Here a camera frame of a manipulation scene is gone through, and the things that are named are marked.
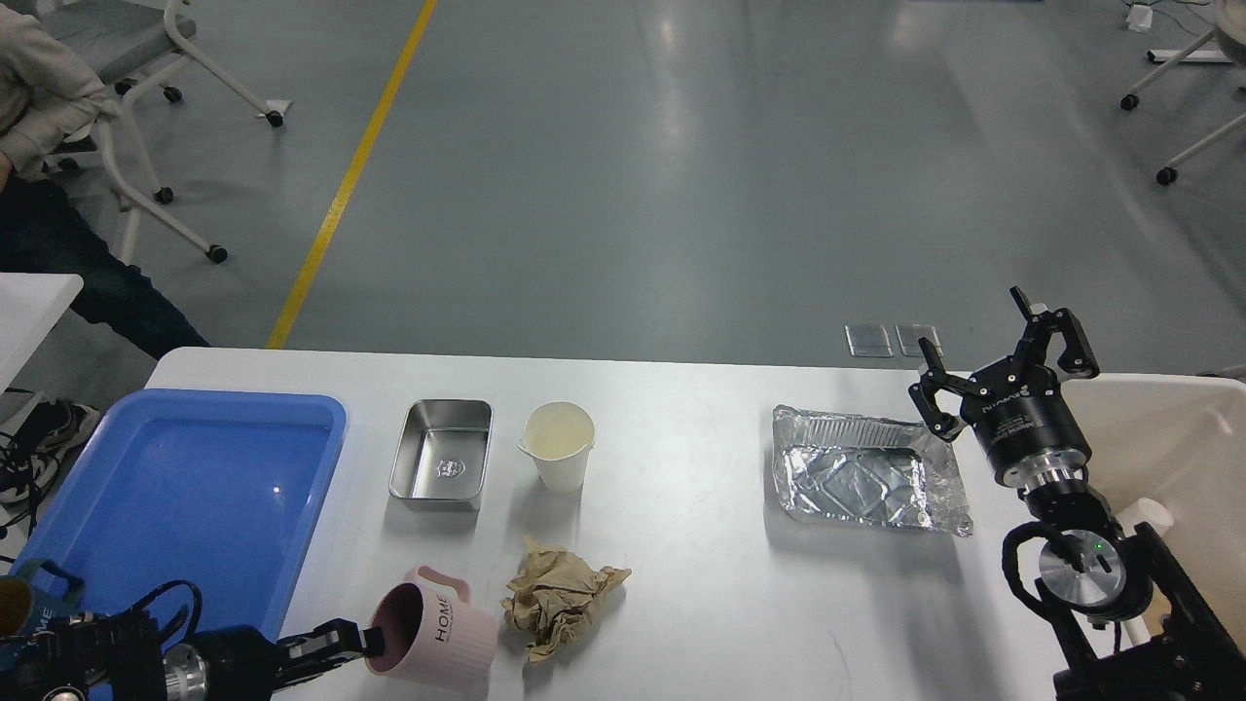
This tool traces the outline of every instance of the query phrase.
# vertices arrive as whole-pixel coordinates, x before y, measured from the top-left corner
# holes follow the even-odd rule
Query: pink mug
[[[420,584],[455,590],[457,599]],[[488,676],[497,649],[497,624],[471,606],[471,588],[426,565],[416,568],[381,599],[371,628],[385,636],[385,654],[368,660],[373,674],[466,691]]]

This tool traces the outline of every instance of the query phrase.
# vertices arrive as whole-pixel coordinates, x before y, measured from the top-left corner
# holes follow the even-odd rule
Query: white bin
[[[1164,542],[1246,644],[1246,385],[1116,375],[1063,391],[1094,451],[1090,484],[1116,510],[1149,497],[1172,513]]]

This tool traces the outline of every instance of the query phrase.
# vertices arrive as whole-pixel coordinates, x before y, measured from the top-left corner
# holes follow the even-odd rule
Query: white desk
[[[0,390],[17,377],[80,289],[82,278],[74,274],[0,273]]]
[[[366,624],[427,563],[497,601],[525,534],[592,567],[633,569],[596,631],[540,667],[503,630],[490,699],[1044,700],[1065,667],[1054,636],[1008,593],[1001,540],[1030,520],[957,443],[976,533],[878,533],[789,519],[769,483],[775,405],[916,421],[912,372],[273,352],[186,347],[148,387],[321,393],[348,431],[283,634]],[[480,514],[415,513],[386,492],[407,408],[485,400],[493,433]],[[537,406],[597,425],[582,494],[554,497],[516,449]],[[1110,644],[1110,633],[1098,637]],[[454,699],[354,662],[279,696]]]

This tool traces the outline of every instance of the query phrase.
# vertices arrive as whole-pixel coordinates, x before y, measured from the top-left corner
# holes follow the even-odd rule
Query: stainless steel container
[[[414,509],[480,510],[492,421],[486,402],[416,402],[406,415],[390,494]]]

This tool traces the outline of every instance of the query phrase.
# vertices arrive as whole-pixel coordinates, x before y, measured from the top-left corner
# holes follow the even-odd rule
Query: yellow floor line
[[[432,10],[436,6],[437,0],[425,0],[424,9],[420,10],[420,19],[415,21],[415,26],[411,27],[411,35],[406,37],[402,54],[399,55],[389,82],[385,83],[385,92],[381,93],[380,102],[376,103],[376,108],[373,111],[373,118],[368,121],[364,137],[359,139],[359,146],[355,147],[355,154],[350,158],[350,167],[346,168],[346,174],[341,177],[341,184],[338,186],[338,194],[334,195],[333,203],[329,204],[329,212],[325,213],[324,220],[320,222],[320,232],[316,233],[315,240],[312,243],[312,249],[308,250],[308,256],[303,260],[299,276],[294,278],[294,286],[290,288],[290,294],[285,298],[285,304],[282,306],[282,313],[277,316],[277,322],[273,325],[272,332],[268,334],[267,347],[284,346],[287,336],[290,335],[294,319],[298,318],[299,309],[303,308],[303,300],[307,299],[308,290],[312,289],[315,273],[320,269],[320,263],[324,260],[324,252],[329,248],[333,234],[338,230],[338,222],[341,220],[341,214],[346,210],[350,195],[355,191],[355,183],[359,182],[359,174],[364,172],[364,166],[368,164],[368,156],[373,152],[376,137],[380,134],[385,117],[394,103],[394,96],[397,95],[397,88],[402,85],[402,77],[406,75],[407,66],[411,65],[411,57],[415,56],[415,50],[420,46],[420,37],[424,36],[424,29],[429,26],[429,19],[432,16]]]

